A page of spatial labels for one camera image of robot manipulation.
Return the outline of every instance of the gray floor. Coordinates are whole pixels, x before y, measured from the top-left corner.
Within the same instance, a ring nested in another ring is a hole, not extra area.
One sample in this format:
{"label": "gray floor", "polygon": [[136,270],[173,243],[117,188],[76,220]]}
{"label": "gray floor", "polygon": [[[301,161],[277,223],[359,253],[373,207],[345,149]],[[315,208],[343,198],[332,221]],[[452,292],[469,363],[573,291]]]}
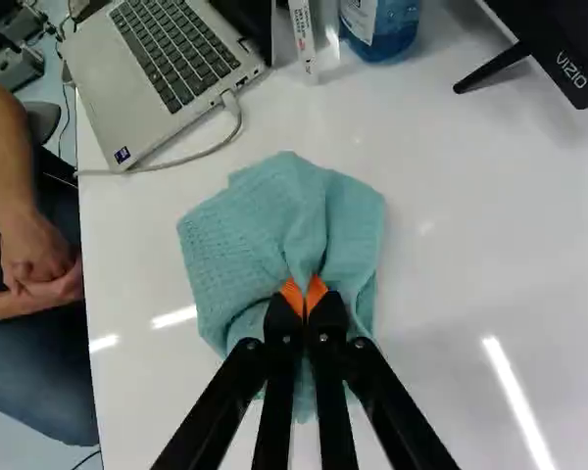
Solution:
{"label": "gray floor", "polygon": [[[48,15],[50,22],[56,26],[68,12],[67,0],[38,0],[35,8]],[[72,23],[66,24],[66,34],[72,32]],[[67,86],[66,96],[63,95],[63,82],[61,80],[62,61],[55,51],[56,40],[46,34],[34,45],[34,49],[43,53],[46,61],[46,71],[43,77],[35,80],[25,88],[19,90],[16,96],[20,101],[47,101],[61,106],[61,122],[46,147],[55,155],[59,155],[59,136],[64,128],[70,113],[70,124],[61,138],[61,157],[68,163],[76,165],[74,151],[75,117],[74,117],[74,89]]]}
{"label": "gray floor", "polygon": [[[48,14],[53,24],[61,21],[68,8],[67,0],[38,0],[36,7]],[[62,64],[55,53],[55,40],[51,36],[46,35],[34,47],[42,51],[46,58],[46,73],[16,95],[22,101],[48,101],[61,105],[59,129],[47,145],[48,149],[58,154],[59,134],[68,118],[62,90]],[[67,87],[66,93],[71,120],[62,138],[62,158],[75,165],[74,91]],[[0,413],[0,470],[70,470],[95,449],[65,446]],[[79,467],[79,470],[100,469],[100,456],[95,456]]]}

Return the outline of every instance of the towel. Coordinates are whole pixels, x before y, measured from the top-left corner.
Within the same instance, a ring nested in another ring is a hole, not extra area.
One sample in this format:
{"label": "towel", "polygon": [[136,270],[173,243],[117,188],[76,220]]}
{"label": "towel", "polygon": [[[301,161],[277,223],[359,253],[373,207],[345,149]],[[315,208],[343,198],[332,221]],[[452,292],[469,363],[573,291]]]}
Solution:
{"label": "towel", "polygon": [[[176,228],[199,333],[220,354],[263,339],[272,294],[289,277],[305,293],[314,273],[342,296],[349,336],[371,336],[383,198],[364,183],[282,152],[232,173]],[[304,422],[314,407],[304,360],[294,416]]]}

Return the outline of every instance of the white table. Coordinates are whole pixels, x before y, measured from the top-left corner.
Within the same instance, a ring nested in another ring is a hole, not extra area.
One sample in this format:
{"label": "white table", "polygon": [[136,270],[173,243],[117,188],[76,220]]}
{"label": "white table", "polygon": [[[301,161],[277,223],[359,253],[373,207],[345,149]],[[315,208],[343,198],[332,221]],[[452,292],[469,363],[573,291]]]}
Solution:
{"label": "white table", "polygon": [[[452,3],[425,2],[420,51],[401,65],[347,67],[311,88],[273,72],[242,94],[244,132],[216,155],[81,180],[106,470],[149,468],[221,363],[196,331],[176,221],[281,149],[385,196],[376,336],[460,466],[588,469],[588,112],[531,68],[454,95],[507,44],[476,6]],[[104,167],[81,104],[78,116],[80,167]],[[217,114],[159,159],[231,126]],[[222,469],[250,468],[260,413],[253,403]],[[361,468],[389,468],[351,413]],[[319,469],[317,424],[293,441],[291,468]]]}

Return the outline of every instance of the hand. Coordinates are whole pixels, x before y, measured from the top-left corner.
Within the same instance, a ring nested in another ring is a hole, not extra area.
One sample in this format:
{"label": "hand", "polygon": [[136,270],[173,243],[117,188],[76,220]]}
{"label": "hand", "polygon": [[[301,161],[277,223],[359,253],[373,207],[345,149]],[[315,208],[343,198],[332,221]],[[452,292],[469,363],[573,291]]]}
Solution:
{"label": "hand", "polygon": [[64,306],[83,298],[82,262],[78,258],[74,266],[62,277],[50,282],[27,282],[19,294],[30,312],[54,306]]}
{"label": "hand", "polygon": [[40,212],[9,211],[0,216],[1,264],[5,285],[19,292],[24,282],[49,282],[74,265],[70,246]]}

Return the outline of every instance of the jeans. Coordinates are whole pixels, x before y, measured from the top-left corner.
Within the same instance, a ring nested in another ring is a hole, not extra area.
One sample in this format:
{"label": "jeans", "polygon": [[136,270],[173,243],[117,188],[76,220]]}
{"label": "jeans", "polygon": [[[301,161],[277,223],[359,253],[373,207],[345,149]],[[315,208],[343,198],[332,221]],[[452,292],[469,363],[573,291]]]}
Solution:
{"label": "jeans", "polygon": [[[69,177],[65,165],[35,151],[37,204],[77,249],[77,191],[42,174]],[[84,302],[0,321],[0,411],[67,445],[98,443]]]}

